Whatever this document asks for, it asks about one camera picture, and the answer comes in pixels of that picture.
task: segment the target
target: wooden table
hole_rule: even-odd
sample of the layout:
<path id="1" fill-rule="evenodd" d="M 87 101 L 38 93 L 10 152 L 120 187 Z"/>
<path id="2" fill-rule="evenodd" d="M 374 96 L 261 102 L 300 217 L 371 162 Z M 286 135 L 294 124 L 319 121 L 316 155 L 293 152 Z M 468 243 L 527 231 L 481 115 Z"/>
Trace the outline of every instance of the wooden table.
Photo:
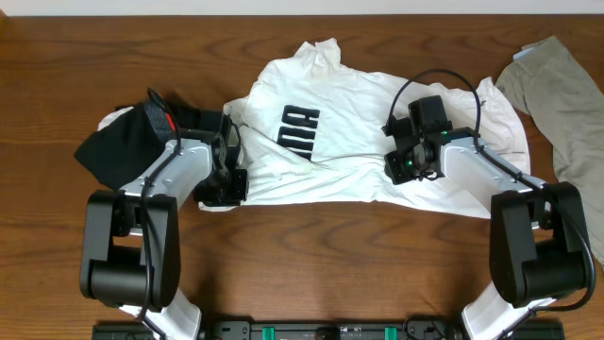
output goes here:
<path id="1" fill-rule="evenodd" d="M 78 287 L 84 212 L 100 185 L 73 157 L 147 86 L 220 109 L 270 60 L 331 37 L 343 64 L 410 77 L 444 67 L 475 85 L 521 45 L 556 34 L 604 86 L 601 16 L 9 18 L 0 33 L 0 337 L 85 339 L 126 314 Z M 446 86 L 445 77 L 427 78 Z M 523 115 L 533 174 L 551 144 Z M 488 221 L 391 204 L 180 212 L 180 286 L 205 316 L 257 320 L 454 315 L 489 282 Z M 569 339 L 604 337 L 604 288 L 559 317 Z"/>

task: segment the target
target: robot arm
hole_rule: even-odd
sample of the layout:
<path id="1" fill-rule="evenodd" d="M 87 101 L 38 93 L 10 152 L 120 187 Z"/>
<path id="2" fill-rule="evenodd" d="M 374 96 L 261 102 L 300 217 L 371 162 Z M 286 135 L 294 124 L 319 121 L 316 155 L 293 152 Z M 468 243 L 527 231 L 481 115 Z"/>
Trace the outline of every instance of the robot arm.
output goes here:
<path id="1" fill-rule="evenodd" d="M 414 179 L 447 177 L 465 188 L 491 213 L 489 267 L 493 281 L 461 314 L 471 340 L 506 335 L 533 308 L 543 307 L 585 288 L 589 259 L 575 230 L 539 193 L 520 182 L 522 176 L 540 190 L 546 183 L 522 174 L 494 153 L 470 128 L 453 129 L 440 96 L 409 104 L 410 117 L 389 120 L 397 150 L 385 156 L 386 174 L 393 184 Z M 476 143 L 484 145 L 477 152 Z M 499 164 L 496 166 L 489 157 Z M 569 183 L 547 188 L 549 194 L 587 230 L 580 195 Z M 536 243 L 532 230 L 553 230 L 553 238 Z"/>
<path id="2" fill-rule="evenodd" d="M 194 340 L 201 324 L 199 308 L 178 289 L 177 211 L 190 193 L 207 206 L 239 205 L 247 195 L 247 172 L 236 169 L 241 143 L 227 145 L 230 118 L 221 112 L 206 115 L 206 124 L 200 129 L 183 131 L 179 152 L 160 170 L 146 194 L 152 260 L 150 297 L 145 296 L 149 264 L 144 247 L 118 246 L 113 238 L 142 236 L 145 179 L 173 155 L 177 142 L 168 141 L 149 168 L 119 191 L 99 190 L 88 202 L 80 271 L 82 294 L 132 315 L 141 312 L 146 299 L 148 311 L 143 322 L 166 339 Z"/>
<path id="3" fill-rule="evenodd" d="M 532 308 L 546 306 L 558 298 L 584 288 L 588 281 L 587 258 L 582 243 L 560 212 L 546 204 L 540 195 L 518 181 L 520 171 L 501 159 L 488 146 L 486 153 L 504 165 L 494 166 L 477 153 L 474 131 L 453 129 L 446 119 L 440 97 L 420 99 L 410 104 L 410 118 L 389 119 L 384 127 L 393 135 L 396 151 L 385 156 L 386 174 L 393 184 L 415 179 L 448 177 L 466 188 L 491 212 L 489 266 L 493 281 L 462 312 L 462 326 L 447 331 L 447 339 L 493 340 L 505 335 Z M 144 322 L 156 337 L 176 340 L 202 339 L 201 312 L 177 288 L 180 274 L 177 211 L 193 191 L 193 198 L 206 205 L 238 205 L 247 193 L 245 170 L 235 169 L 240 147 L 226 146 L 230 120 L 221 113 L 221 122 L 207 131 L 188 130 L 182 148 L 154 181 L 146 201 L 153 223 L 149 225 L 153 278 L 151 303 Z M 485 143 L 478 139 L 480 145 Z M 143 174 L 118 192 L 98 191 L 88 203 L 80 289 L 87 298 L 96 298 L 110 307 L 137 315 L 145 300 L 145 256 L 143 249 L 116 246 L 113 237 L 140 235 L 140 203 L 145 176 L 151 174 L 175 147 L 166 144 L 161 157 Z M 523 179 L 542 188 L 545 183 L 527 175 Z M 568 183 L 549 187 L 558 206 L 564 207 L 579 222 L 578 229 L 587 239 L 579 192 Z M 534 226 L 553 230 L 553 238 L 536 243 Z M 229 339 L 223 333 L 231 329 L 217 325 L 214 336 Z M 416 330 L 406 335 L 406 325 Z M 243 333 L 236 340 L 297 339 L 309 336 L 343 338 L 348 335 L 384 334 L 386 340 L 445 338 L 439 327 L 411 321 L 400 325 L 340 325 L 335 331 L 325 325 L 252 325 L 242 323 Z"/>

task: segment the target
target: green connector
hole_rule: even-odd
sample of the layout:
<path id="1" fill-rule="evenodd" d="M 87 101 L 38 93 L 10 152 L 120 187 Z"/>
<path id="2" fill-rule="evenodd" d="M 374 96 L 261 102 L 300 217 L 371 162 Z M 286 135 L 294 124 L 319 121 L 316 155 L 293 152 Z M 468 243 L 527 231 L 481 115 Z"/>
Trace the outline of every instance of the green connector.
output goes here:
<path id="1" fill-rule="evenodd" d="M 396 328 L 395 327 L 386 327 L 384 331 L 386 333 L 385 340 L 396 340 Z"/>
<path id="2" fill-rule="evenodd" d="M 275 328 L 264 327 L 262 329 L 262 340 L 275 340 Z"/>

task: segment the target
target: black cable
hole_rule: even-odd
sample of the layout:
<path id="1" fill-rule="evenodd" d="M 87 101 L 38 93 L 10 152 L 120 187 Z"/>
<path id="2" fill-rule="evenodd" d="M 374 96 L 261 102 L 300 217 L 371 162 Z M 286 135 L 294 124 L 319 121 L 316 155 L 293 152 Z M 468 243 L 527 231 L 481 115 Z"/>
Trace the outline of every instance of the black cable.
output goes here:
<path id="1" fill-rule="evenodd" d="M 432 327 L 434 327 L 434 330 L 438 333 L 438 335 L 442 339 L 446 339 L 446 336 L 441 332 L 441 330 L 438 329 L 438 327 L 436 326 L 436 323 L 434 322 L 434 320 L 430 320 L 430 322 L 432 323 Z"/>
<path id="2" fill-rule="evenodd" d="M 407 330 L 407 323 L 409 322 L 409 320 L 411 320 L 410 317 L 405 319 L 405 322 L 403 322 L 403 332 L 407 335 L 408 338 L 410 338 L 411 340 L 419 340 L 418 338 L 416 338 L 415 336 L 411 335 L 411 333 L 409 332 L 409 330 Z"/>
<path id="3" fill-rule="evenodd" d="M 237 148 L 239 148 L 239 146 L 242 145 L 242 135 L 239 133 L 239 127 L 237 126 L 237 124 L 233 122 L 231 122 L 230 124 L 235 128 L 235 132 L 237 132 Z"/>
<path id="4" fill-rule="evenodd" d="M 151 332 L 156 333 L 159 336 L 159 340 L 166 340 L 166 333 L 159 329 L 156 324 L 154 324 L 150 318 L 146 317 L 143 320 L 144 326 L 146 326 Z"/>
<path id="5" fill-rule="evenodd" d="M 583 295 L 583 297 L 570 305 L 566 305 L 566 306 L 544 306 L 544 307 L 533 307 L 531 309 L 528 310 L 528 312 L 523 315 L 522 318 L 520 318 L 517 322 L 515 322 L 513 325 L 511 325 L 510 327 L 508 327 L 505 331 L 503 331 L 498 337 L 498 339 L 502 339 L 504 337 L 507 336 L 507 334 L 509 334 L 510 332 L 512 332 L 513 330 L 515 330 L 517 327 L 519 327 L 520 325 L 522 325 L 524 322 L 526 322 L 531 316 L 534 316 L 537 314 L 537 312 L 568 312 L 568 311 L 574 311 L 582 306 L 584 306 L 589 299 L 592 297 L 592 295 L 594 294 L 594 291 L 596 289 L 596 266 L 594 265 L 594 259 L 592 258 L 591 255 L 591 251 L 589 249 L 589 247 L 587 246 L 587 241 L 585 240 L 585 237 L 583 236 L 583 234 L 579 231 L 579 224 L 577 224 L 573 218 L 570 216 L 570 214 L 564 210 L 559 204 L 558 202 L 556 202 L 552 197 L 550 197 L 542 188 L 538 187 L 537 185 L 531 183 L 530 181 L 524 179 L 522 176 L 522 172 L 514 172 L 512 171 L 510 168 L 508 168 L 507 166 L 505 166 L 504 164 L 500 163 L 499 161 L 497 161 L 496 159 L 494 159 L 491 155 L 489 155 L 485 150 L 484 150 L 484 145 L 480 145 L 479 141 L 478 141 L 478 132 L 480 129 L 480 117 L 481 117 L 481 112 L 480 112 L 480 99 L 478 98 L 478 94 L 476 93 L 476 90 L 474 90 L 474 87 L 472 86 L 472 84 L 470 84 L 470 82 L 464 78 L 462 75 L 450 71 L 450 70 L 446 70 L 446 69 L 431 69 L 431 70 L 427 70 L 424 71 L 416 76 L 414 76 L 413 78 L 411 78 L 410 80 L 408 80 L 403 87 L 398 91 L 398 93 L 396 94 L 396 96 L 394 97 L 394 102 L 390 108 L 390 113 L 388 115 L 388 120 L 386 121 L 386 124 L 388 124 L 388 122 L 390 121 L 390 117 L 392 117 L 394 115 L 394 107 L 396 106 L 396 102 L 398 101 L 398 97 L 403 93 L 403 91 L 409 86 L 409 84 L 411 84 L 414 81 L 417 81 L 419 78 L 431 74 L 431 73 L 444 73 L 444 74 L 448 74 L 448 75 L 452 75 L 456 78 L 458 78 L 459 80 L 461 80 L 472 92 L 472 94 L 474 95 L 474 98 L 476 100 L 476 108 L 477 108 L 477 114 L 476 114 L 476 126 L 474 128 L 474 147 L 477 150 L 477 152 L 482 155 L 485 159 L 487 159 L 487 161 L 489 161 L 490 163 L 492 163 L 493 165 L 495 165 L 496 167 L 498 167 L 499 169 L 501 169 L 503 172 L 505 172 L 506 174 L 510 175 L 512 178 L 514 178 L 515 180 L 521 182 L 522 184 L 526 185 L 527 187 L 529 187 L 530 189 L 532 189 L 533 191 L 535 191 L 538 195 L 540 195 L 545 201 L 549 202 L 549 204 L 551 205 L 552 209 L 554 209 L 555 211 L 557 211 L 561 216 L 562 219 L 565 220 L 567 223 L 569 223 L 573 228 L 571 229 L 580 239 L 581 241 L 581 251 L 583 252 L 583 255 L 587 258 L 587 263 L 588 263 L 588 282 L 586 285 L 586 291 L 585 294 Z"/>
<path id="6" fill-rule="evenodd" d="M 174 124 L 175 134 L 176 134 L 176 147 L 174 151 L 162 162 L 158 165 L 155 170 L 144 179 L 143 189 L 141 190 L 141 230 L 143 231 L 143 246 L 144 246 L 144 258 L 145 258 L 145 286 L 144 286 L 144 301 L 141 306 L 141 312 L 138 315 L 139 320 L 144 320 L 146 316 L 146 312 L 149 309 L 149 303 L 151 301 L 151 281 L 153 279 L 153 265 L 151 260 L 151 241 L 149 239 L 149 225 L 151 225 L 151 229 L 154 230 L 155 226 L 153 224 L 153 220 L 149 215 L 149 211 L 147 210 L 146 199 L 149 193 L 149 189 L 153 186 L 153 182 L 155 178 L 159 175 L 161 170 L 163 170 L 179 153 L 180 148 L 182 146 L 180 139 L 180 130 L 178 127 L 178 123 L 170 107 L 168 104 L 161 98 L 159 93 L 155 92 L 152 89 L 147 90 L 147 95 L 149 99 L 157 105 L 162 111 L 166 112 L 172 123 Z"/>

